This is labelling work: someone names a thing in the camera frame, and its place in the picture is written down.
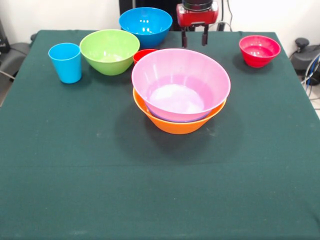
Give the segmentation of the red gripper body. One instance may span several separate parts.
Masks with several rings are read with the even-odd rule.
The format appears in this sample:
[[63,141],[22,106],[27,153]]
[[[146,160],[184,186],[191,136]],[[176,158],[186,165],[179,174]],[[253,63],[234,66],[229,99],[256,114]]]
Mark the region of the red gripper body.
[[217,21],[217,2],[182,2],[176,6],[177,22],[180,27],[210,25]]

